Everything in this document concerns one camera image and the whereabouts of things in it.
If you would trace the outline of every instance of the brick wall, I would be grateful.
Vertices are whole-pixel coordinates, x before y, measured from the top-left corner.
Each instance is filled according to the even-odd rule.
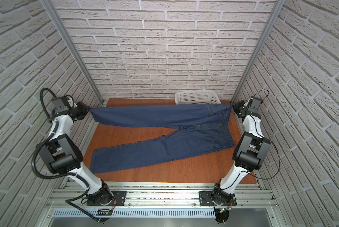
[[[54,0],[105,99],[231,98],[274,0]]]
[[[281,155],[264,184],[286,224],[339,226],[339,0],[285,2],[237,99],[261,89],[264,135]],[[258,173],[276,165],[272,146]]]
[[[36,178],[30,167],[51,126],[39,103],[42,87],[99,104],[40,1],[0,0],[0,226],[34,226],[56,183]],[[74,125],[77,146],[92,121]]]

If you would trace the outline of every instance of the black mounting plate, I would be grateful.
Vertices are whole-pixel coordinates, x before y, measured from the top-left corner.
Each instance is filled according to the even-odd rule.
[[[199,191],[200,206],[215,206],[211,197],[212,191]],[[222,206],[236,206],[235,194],[232,195],[231,203],[224,203]]]
[[[111,191],[116,199],[116,206],[124,206],[126,191]],[[114,201],[110,201],[106,206],[113,206]],[[102,206],[101,204],[94,204],[90,201],[87,202],[87,206]]]

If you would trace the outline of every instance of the brown wooden surface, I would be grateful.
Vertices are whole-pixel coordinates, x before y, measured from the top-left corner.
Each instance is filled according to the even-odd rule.
[[[175,104],[174,100],[112,98],[109,100],[107,107],[172,104]],[[235,143],[238,143],[241,134],[236,124],[234,112],[231,112],[230,115],[229,130]],[[176,131],[176,129],[127,128],[99,124],[84,156],[84,163],[90,168],[92,153],[97,148],[154,139],[173,131]],[[95,175],[104,181],[217,183],[230,170],[233,164],[232,156],[234,149],[235,147],[157,165]],[[256,180],[252,176],[246,176],[241,183],[255,184]]]

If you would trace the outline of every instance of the white plastic basket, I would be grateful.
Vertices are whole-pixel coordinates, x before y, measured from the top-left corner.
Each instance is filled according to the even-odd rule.
[[[213,90],[176,92],[176,105],[179,104],[221,104]]]

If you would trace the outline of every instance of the jeans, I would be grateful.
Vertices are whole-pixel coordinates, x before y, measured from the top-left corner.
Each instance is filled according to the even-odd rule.
[[[121,127],[178,129],[157,139],[94,150],[90,170],[105,173],[194,157],[235,146],[229,105],[91,108],[96,122]]]

